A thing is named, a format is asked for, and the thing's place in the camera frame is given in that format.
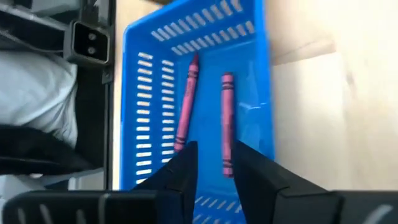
white fabric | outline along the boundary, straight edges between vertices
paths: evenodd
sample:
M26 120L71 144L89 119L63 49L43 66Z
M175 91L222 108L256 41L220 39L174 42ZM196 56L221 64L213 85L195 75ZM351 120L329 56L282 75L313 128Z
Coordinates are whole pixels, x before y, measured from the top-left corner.
M53 133L75 147L76 74L62 58L0 51L0 123Z

